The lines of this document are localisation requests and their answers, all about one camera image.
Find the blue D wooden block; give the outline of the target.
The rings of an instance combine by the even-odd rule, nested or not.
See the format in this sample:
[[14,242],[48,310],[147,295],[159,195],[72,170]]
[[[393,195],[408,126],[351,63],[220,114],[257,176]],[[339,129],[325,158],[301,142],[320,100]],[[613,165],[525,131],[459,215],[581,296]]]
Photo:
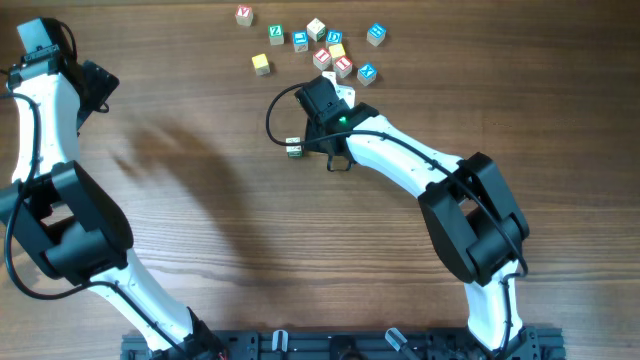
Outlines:
[[338,45],[342,43],[343,33],[341,31],[330,29],[326,33],[326,47]]

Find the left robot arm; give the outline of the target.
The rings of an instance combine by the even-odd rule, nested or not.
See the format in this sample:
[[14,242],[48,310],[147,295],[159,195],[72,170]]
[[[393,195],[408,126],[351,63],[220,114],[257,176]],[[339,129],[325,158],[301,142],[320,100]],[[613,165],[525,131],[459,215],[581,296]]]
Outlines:
[[141,263],[124,212],[79,163],[79,130],[108,112],[118,78],[80,63],[72,31],[55,18],[17,31],[25,53],[3,95],[20,120],[16,168],[1,191],[10,280],[37,300],[94,292],[140,332],[148,359],[226,358],[221,340]]

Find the yellow C wooden block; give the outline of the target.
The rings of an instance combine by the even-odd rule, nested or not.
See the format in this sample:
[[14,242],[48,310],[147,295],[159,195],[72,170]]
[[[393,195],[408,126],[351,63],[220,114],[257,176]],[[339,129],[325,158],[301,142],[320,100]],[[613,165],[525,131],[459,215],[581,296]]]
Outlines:
[[345,55],[345,49],[341,43],[329,46],[328,50],[333,62]]

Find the plain animal wooden block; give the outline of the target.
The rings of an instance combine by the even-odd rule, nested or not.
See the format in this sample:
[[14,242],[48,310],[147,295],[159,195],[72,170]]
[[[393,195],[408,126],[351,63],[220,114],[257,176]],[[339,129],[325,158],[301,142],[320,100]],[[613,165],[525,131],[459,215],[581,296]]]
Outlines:
[[326,25],[320,19],[314,18],[307,24],[306,31],[309,38],[318,42],[326,33]]

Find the blue L wooden block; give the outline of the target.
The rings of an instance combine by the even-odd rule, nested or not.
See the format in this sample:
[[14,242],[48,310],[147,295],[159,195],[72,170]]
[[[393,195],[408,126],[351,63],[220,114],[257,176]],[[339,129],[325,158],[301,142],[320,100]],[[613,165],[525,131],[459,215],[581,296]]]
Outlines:
[[292,43],[296,53],[309,50],[309,40],[306,31],[295,31],[292,33]]

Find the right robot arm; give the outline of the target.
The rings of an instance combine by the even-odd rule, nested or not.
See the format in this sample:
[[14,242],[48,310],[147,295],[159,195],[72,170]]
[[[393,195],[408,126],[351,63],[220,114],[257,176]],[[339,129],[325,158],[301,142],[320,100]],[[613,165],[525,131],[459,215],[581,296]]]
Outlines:
[[465,286],[471,335],[509,356],[523,327],[514,283],[528,273],[529,226],[494,161],[418,142],[325,76],[300,85],[295,98],[307,115],[305,148],[376,170],[417,199],[436,254]]

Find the red I wooden block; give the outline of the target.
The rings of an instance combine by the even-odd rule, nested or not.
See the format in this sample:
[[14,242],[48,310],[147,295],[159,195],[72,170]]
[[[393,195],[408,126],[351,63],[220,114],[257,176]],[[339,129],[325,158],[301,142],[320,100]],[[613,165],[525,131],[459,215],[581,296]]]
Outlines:
[[326,48],[320,48],[313,54],[313,64],[320,71],[326,71],[332,64],[332,57]]

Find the green edged picture block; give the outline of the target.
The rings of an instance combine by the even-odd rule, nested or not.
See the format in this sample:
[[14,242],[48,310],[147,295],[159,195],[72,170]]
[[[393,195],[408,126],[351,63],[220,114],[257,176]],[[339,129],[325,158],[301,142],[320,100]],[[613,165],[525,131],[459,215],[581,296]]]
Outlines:
[[286,153],[289,158],[300,158],[303,156],[303,146],[300,145],[300,137],[289,137],[285,139],[287,144]]

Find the blue H wooden block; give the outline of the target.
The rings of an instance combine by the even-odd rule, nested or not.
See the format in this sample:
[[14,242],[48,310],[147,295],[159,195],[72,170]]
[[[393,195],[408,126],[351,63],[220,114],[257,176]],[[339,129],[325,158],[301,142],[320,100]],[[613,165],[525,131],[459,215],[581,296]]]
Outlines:
[[386,33],[387,30],[384,26],[379,23],[374,23],[367,31],[367,41],[371,45],[378,47],[384,41]]

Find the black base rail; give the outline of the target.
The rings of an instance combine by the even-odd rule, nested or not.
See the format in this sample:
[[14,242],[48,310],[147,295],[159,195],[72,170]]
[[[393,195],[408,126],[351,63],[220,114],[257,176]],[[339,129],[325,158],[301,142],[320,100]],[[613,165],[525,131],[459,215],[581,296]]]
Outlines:
[[[286,332],[215,331],[225,346],[220,355],[192,359],[495,359],[465,328],[435,328],[424,332]],[[509,345],[506,359],[564,360],[562,330],[523,328]],[[153,355],[141,335],[124,335],[120,359],[184,359],[179,354]]]

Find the red letter wooden block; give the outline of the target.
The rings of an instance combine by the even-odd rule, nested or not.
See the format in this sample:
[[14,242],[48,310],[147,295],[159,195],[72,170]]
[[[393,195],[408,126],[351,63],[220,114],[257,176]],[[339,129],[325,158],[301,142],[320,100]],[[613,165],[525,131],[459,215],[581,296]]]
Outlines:
[[235,12],[235,18],[238,25],[249,27],[254,19],[253,9],[250,6],[239,5]]

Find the blue X wooden block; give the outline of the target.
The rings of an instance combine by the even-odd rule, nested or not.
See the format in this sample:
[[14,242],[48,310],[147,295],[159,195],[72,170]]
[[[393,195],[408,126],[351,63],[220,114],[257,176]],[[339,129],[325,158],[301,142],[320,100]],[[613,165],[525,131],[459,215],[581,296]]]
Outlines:
[[377,78],[378,71],[371,63],[365,63],[357,72],[357,79],[363,86],[372,84]]

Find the green Z wooden block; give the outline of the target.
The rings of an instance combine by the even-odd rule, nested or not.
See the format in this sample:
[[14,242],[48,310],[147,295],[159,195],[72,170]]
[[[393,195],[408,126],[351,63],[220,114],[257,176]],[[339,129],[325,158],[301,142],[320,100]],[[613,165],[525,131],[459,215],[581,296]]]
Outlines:
[[281,24],[269,25],[268,36],[269,36],[269,42],[272,46],[283,45],[285,42],[284,30]]

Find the yellow S wooden block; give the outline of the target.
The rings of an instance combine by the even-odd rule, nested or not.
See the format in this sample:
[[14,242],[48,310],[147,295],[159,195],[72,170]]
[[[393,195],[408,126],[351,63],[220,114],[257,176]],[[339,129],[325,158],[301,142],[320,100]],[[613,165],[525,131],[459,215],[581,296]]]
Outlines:
[[269,60],[265,54],[253,56],[252,64],[257,76],[267,75],[271,72]]

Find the red I block lower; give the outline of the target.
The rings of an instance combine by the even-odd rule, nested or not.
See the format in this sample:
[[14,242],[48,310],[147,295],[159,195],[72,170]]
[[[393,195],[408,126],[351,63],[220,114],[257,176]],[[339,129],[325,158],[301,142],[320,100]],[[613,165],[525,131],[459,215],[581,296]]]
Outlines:
[[353,70],[353,63],[347,56],[342,56],[334,61],[334,71],[339,78],[345,78]]

